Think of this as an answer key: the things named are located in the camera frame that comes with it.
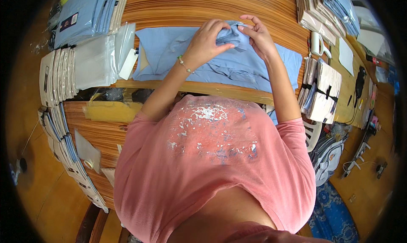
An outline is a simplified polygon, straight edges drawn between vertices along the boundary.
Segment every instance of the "woman's arm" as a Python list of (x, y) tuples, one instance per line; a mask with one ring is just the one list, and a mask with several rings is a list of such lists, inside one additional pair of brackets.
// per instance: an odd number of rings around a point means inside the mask
[(186, 52), (181, 57), (185, 67), (181, 65), (180, 60), (177, 60), (160, 86), (155, 89), (141, 108), (141, 111), (151, 120), (160, 121), (168, 114), (170, 105), (174, 102), (174, 98), (189, 74), (213, 57), (234, 48), (234, 45), (230, 43), (216, 46), (216, 36), (222, 28), (230, 29), (230, 26), (220, 19), (211, 19), (203, 23), (195, 33)]
[(242, 15), (240, 19), (248, 19), (255, 24), (254, 26), (239, 26), (238, 28), (242, 33), (250, 36), (250, 44), (266, 64), (278, 122), (300, 118), (300, 107), (288, 78), (287, 69), (278, 54), (267, 27), (258, 17), (253, 15)]

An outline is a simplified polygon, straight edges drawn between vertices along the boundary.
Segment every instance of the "woman's left hand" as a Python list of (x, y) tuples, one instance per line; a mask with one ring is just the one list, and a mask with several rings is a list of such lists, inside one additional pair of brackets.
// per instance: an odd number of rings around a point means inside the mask
[(234, 48), (231, 43), (216, 46), (216, 36), (222, 28), (230, 29), (230, 26), (220, 19), (211, 19), (203, 23), (192, 37), (191, 43), (182, 56), (185, 67), (190, 68), (191, 72), (209, 62), (213, 57)]

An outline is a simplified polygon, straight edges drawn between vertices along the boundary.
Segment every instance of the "white plastic chair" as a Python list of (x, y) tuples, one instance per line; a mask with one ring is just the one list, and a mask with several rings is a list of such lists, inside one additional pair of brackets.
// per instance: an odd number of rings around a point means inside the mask
[(310, 124), (305, 121), (302, 121), (305, 127), (306, 139), (305, 142), (308, 144), (307, 152), (314, 150), (315, 145), (318, 142), (319, 134), (321, 133), (322, 123), (315, 122), (315, 124)]

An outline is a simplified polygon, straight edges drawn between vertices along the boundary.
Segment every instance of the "tape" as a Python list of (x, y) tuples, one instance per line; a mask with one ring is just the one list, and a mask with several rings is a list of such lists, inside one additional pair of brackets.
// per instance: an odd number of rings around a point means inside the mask
[(85, 166), (88, 167), (89, 169), (93, 169), (93, 163), (92, 163), (92, 161), (84, 160), (84, 164), (85, 164)]

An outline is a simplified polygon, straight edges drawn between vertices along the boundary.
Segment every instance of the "bracelet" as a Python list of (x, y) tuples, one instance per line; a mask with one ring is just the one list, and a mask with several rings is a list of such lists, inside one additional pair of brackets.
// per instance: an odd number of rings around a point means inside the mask
[(184, 64), (184, 61), (181, 59), (182, 56), (183, 56), (183, 55), (177, 56), (177, 58), (180, 60), (180, 64), (185, 67), (185, 69), (186, 69), (187, 72), (191, 72), (191, 69), (190, 69), (190, 68), (187, 68), (187, 67), (185, 66), (185, 64)]

